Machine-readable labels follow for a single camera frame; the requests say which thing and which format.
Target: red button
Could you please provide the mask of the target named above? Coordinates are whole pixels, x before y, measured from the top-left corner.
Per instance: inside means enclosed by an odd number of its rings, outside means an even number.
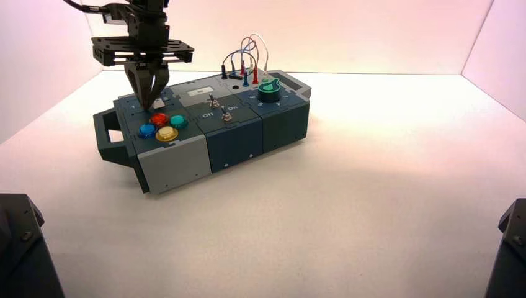
[[[149,121],[157,127],[163,127],[168,124],[168,117],[163,113],[157,113],[151,116]]]

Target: blue button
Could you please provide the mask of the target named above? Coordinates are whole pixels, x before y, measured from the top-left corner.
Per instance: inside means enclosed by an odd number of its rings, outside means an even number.
[[[139,128],[139,134],[141,138],[153,138],[155,137],[155,126],[153,124],[143,124]]]
[[[177,129],[183,129],[188,126],[188,121],[183,116],[176,115],[170,118],[170,125]]]

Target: rotary knob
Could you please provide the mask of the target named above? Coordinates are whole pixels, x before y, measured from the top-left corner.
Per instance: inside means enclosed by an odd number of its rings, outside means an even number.
[[[280,99],[279,79],[274,79],[268,83],[261,84],[257,87],[259,94],[259,101],[261,102],[277,102]]]

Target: yellow button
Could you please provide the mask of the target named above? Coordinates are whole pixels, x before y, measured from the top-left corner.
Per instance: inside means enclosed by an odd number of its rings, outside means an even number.
[[[170,142],[172,140],[175,140],[178,135],[179,135],[179,132],[177,131],[177,129],[171,126],[165,126],[165,127],[160,128],[157,131],[157,133],[155,134],[155,137],[159,141]]]

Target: white table surface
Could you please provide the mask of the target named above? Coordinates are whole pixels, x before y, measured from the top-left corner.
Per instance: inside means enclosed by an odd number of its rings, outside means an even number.
[[[0,192],[43,212],[68,297],[482,297],[526,124],[461,76],[295,76],[305,140],[154,196],[97,151],[132,92],[105,71],[0,145]]]

